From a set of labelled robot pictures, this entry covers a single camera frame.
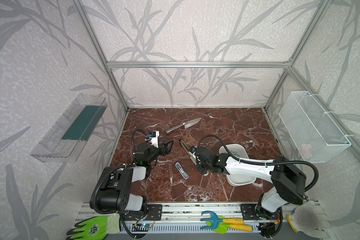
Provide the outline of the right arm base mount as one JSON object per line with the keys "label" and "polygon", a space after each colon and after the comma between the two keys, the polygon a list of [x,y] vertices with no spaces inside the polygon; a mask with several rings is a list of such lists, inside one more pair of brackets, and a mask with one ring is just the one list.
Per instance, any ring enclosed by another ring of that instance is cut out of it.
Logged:
{"label": "right arm base mount", "polygon": [[279,219],[282,208],[270,213],[264,209],[257,210],[257,204],[241,204],[240,211],[244,220],[253,221],[276,221]]}

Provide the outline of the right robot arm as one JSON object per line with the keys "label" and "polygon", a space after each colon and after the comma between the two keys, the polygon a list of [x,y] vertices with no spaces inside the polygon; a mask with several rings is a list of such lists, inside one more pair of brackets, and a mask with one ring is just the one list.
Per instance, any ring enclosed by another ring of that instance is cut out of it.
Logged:
{"label": "right robot arm", "polygon": [[257,179],[273,184],[257,203],[260,213],[274,213],[286,204],[302,205],[305,192],[319,179],[317,167],[310,162],[290,161],[283,156],[273,160],[250,159],[239,144],[222,143],[219,154],[215,154],[198,143],[189,155],[202,175],[225,175],[233,187],[249,185]]}

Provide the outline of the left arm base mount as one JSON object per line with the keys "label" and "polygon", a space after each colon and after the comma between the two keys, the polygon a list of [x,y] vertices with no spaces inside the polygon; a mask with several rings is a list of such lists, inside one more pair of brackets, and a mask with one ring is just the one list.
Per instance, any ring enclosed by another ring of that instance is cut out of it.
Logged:
{"label": "left arm base mount", "polygon": [[124,221],[137,221],[140,219],[148,221],[160,221],[163,213],[163,205],[148,204],[143,206],[141,211],[129,211],[123,215]]}

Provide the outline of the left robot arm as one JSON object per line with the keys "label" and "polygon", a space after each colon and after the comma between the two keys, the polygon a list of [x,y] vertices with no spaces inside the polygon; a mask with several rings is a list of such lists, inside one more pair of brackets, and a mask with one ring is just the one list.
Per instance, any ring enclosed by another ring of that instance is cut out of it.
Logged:
{"label": "left robot arm", "polygon": [[91,195],[90,208],[98,214],[148,213],[146,198],[131,194],[132,183],[148,179],[152,163],[169,155],[175,141],[165,142],[160,139],[160,132],[147,134],[140,129],[134,130],[131,138],[133,163],[104,168]]}

